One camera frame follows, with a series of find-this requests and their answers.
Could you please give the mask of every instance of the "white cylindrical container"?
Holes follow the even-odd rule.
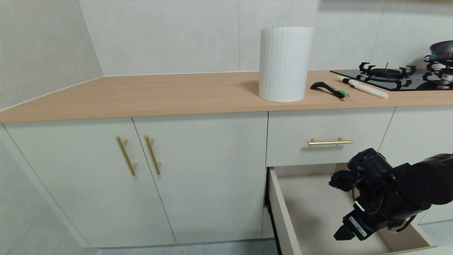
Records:
[[[260,97],[274,102],[304,98],[311,27],[276,27],[261,30]]]

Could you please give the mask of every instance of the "cabinet door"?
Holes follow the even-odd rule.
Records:
[[[379,149],[392,166],[453,153],[453,106],[397,107]],[[453,219],[453,203],[432,206],[420,223]]]
[[[5,126],[91,247],[175,243],[131,118]],[[128,139],[134,177],[116,136]]]
[[[267,112],[134,122],[177,243],[261,238]]]

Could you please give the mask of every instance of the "brass drawer handle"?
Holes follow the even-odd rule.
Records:
[[[354,140],[345,140],[343,137],[339,137],[338,141],[317,141],[315,138],[312,138],[309,141],[308,145],[329,145],[329,144],[347,144],[347,143],[354,143]]]
[[[148,147],[149,154],[151,155],[151,159],[153,160],[153,165],[154,168],[156,169],[157,175],[160,175],[160,165],[162,165],[162,162],[157,162],[156,157],[154,156],[153,148],[151,147],[151,144],[154,142],[154,138],[149,138],[148,136],[145,136],[145,142],[146,146]]]
[[[137,162],[134,162],[134,164],[130,163],[129,156],[127,155],[125,146],[127,144],[127,138],[124,138],[121,140],[121,137],[116,137],[116,141],[118,142],[118,146],[120,146],[120,150],[123,153],[124,159],[126,160],[127,166],[129,167],[130,174],[132,176],[135,176],[135,168],[137,167]]]

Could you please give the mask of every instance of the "sticker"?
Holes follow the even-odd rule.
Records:
[[[354,219],[354,217],[349,216],[349,220],[352,222],[352,224],[357,228],[357,230],[362,234],[363,237],[366,237],[368,234],[363,230],[362,226],[359,225],[359,223]]]

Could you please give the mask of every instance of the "open drawer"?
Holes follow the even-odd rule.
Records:
[[[333,234],[353,202],[348,193],[328,185],[334,168],[330,173],[268,168],[266,200],[282,255],[438,254],[432,253],[436,245],[417,224],[398,234],[382,229],[364,241],[335,240]]]

